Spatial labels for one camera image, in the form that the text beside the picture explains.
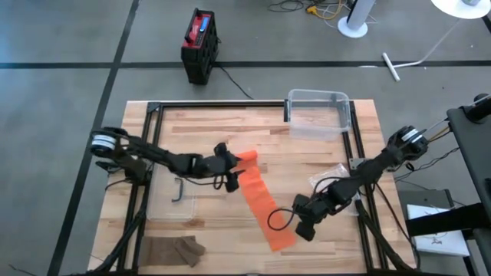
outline brown rag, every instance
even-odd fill
[[[144,265],[189,265],[191,268],[205,254],[195,236],[179,238],[143,237],[139,263]]]

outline orange towel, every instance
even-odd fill
[[[249,208],[269,242],[269,247],[273,251],[278,251],[294,245],[295,234],[289,228],[275,231],[268,227],[268,216],[278,206],[269,194],[266,184],[261,179],[257,156],[258,153],[256,151],[241,153],[237,156],[241,159],[237,169],[244,170],[244,172],[239,174],[239,186],[249,204]],[[269,222],[272,227],[281,227],[286,224],[286,220],[280,212],[276,212]]]

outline wooden tabletop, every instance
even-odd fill
[[[384,139],[372,100],[354,101],[361,137],[367,157],[384,148]],[[146,101],[128,102],[122,127],[132,135],[141,135]],[[278,206],[291,207],[296,194],[309,195],[308,178],[329,170],[338,163],[348,167],[341,136],[331,142],[293,140],[283,122],[281,107],[168,108],[164,111],[159,146],[174,153],[213,154],[213,147],[227,142],[232,153],[257,150],[262,178]],[[351,135],[351,146],[354,139]],[[111,176],[109,182],[124,176]],[[156,174],[153,185],[167,185]],[[394,179],[385,173],[379,182],[399,220],[404,224]],[[271,252],[260,227],[240,191],[228,194],[210,186],[193,187],[196,208],[189,222],[147,221],[145,236],[180,237],[195,235],[206,247],[201,262],[188,266],[143,266],[142,274],[334,274],[364,273],[356,217],[348,212],[328,216],[315,226],[311,242],[297,237],[294,246]],[[130,185],[122,183],[107,190],[97,227],[89,269],[97,267],[123,232]],[[382,232],[394,250],[414,266],[411,247],[397,228],[380,194],[374,194]],[[290,228],[295,230],[294,220]],[[378,266],[374,240],[369,234],[374,263]],[[134,237],[127,260],[132,259]]]

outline concrete floor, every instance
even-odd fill
[[[112,61],[131,2],[0,2],[0,63]],[[348,40],[303,11],[271,13],[266,11],[267,4],[266,0],[142,0],[123,61],[179,61],[180,44],[195,7],[216,13],[222,39],[220,61],[380,61],[383,51],[394,60],[412,60],[454,22],[429,1],[379,2],[372,15],[380,24],[370,25],[365,38]],[[491,35],[482,20],[463,21],[430,59],[491,60],[490,44]],[[109,72],[0,70],[0,156],[6,157],[0,166],[1,275],[20,275],[8,264],[46,274]],[[230,68],[228,72],[256,99],[283,99],[293,88],[375,99],[388,137],[406,124],[428,127],[442,119],[448,108],[489,92],[491,67],[406,68],[399,71],[400,83],[384,67]],[[188,84],[183,69],[120,69],[103,125],[120,124],[127,100],[243,98],[220,70],[212,72],[207,86],[197,87]],[[455,146],[455,139],[448,136],[418,163]],[[459,153],[414,173],[407,181],[428,189],[450,189],[454,199],[464,204],[478,201]],[[104,172],[92,166],[62,274],[87,267],[105,182]],[[405,182],[398,188],[419,189]],[[486,274],[479,258],[476,266]],[[460,258],[437,255],[423,255],[423,270],[466,274]]]

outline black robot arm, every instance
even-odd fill
[[[238,189],[237,175],[230,172],[237,166],[238,157],[231,154],[224,143],[214,149],[214,156],[203,157],[197,153],[175,154],[161,149],[138,136],[131,136],[126,130],[105,127],[92,131],[91,152],[95,156],[111,159],[124,170],[127,179],[142,182],[149,179],[147,164],[142,159],[148,159],[169,169],[170,172],[183,178],[203,179],[225,176],[227,192]]]
[[[351,204],[358,189],[365,184],[376,183],[384,170],[399,166],[405,161],[418,159],[428,149],[428,141],[412,126],[405,126],[390,137],[387,146],[373,159],[360,164],[348,178],[339,179],[321,191],[310,196],[297,195],[293,212],[299,216],[296,233],[311,241],[314,238],[314,224],[327,215],[336,215]]]

